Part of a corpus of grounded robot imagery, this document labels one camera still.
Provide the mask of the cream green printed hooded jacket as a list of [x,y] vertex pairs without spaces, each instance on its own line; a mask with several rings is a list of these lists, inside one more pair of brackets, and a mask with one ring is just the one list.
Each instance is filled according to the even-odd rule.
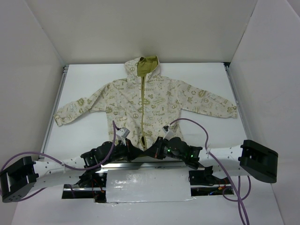
[[131,143],[147,150],[163,136],[165,125],[171,125],[175,135],[182,137],[180,127],[173,123],[182,110],[217,118],[237,117],[237,107],[231,101],[162,76],[157,56],[130,60],[124,68],[126,78],[61,107],[54,115],[56,124],[66,125],[85,113],[105,112],[109,137],[113,136],[113,125],[125,127]]

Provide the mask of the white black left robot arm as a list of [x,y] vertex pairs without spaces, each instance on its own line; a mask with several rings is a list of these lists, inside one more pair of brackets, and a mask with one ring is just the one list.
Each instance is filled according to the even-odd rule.
[[19,202],[32,191],[56,185],[88,187],[103,165],[120,159],[130,162],[142,154],[142,150],[127,141],[118,145],[105,142],[79,157],[65,161],[43,162],[34,161],[30,156],[23,157],[0,173],[2,201]]

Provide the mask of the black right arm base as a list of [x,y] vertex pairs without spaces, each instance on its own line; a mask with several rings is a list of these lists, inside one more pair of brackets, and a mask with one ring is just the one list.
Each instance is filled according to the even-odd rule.
[[188,171],[188,180],[190,185],[202,185],[202,186],[214,186],[214,185],[229,185],[229,179],[227,177],[220,179],[213,176],[212,166],[205,167],[204,170],[190,170]]

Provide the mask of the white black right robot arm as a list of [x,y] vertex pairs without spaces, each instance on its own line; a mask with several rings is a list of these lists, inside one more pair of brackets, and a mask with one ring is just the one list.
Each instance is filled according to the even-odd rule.
[[159,137],[144,153],[161,160],[180,160],[194,170],[204,168],[208,183],[227,176],[252,176],[265,183],[277,182],[278,153],[252,140],[234,147],[206,150],[188,145],[179,137],[170,140]]

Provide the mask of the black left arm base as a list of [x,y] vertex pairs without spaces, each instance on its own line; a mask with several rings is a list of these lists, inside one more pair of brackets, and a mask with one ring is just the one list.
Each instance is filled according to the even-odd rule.
[[90,198],[96,203],[106,202],[107,171],[85,172],[75,184],[75,193],[80,198]]

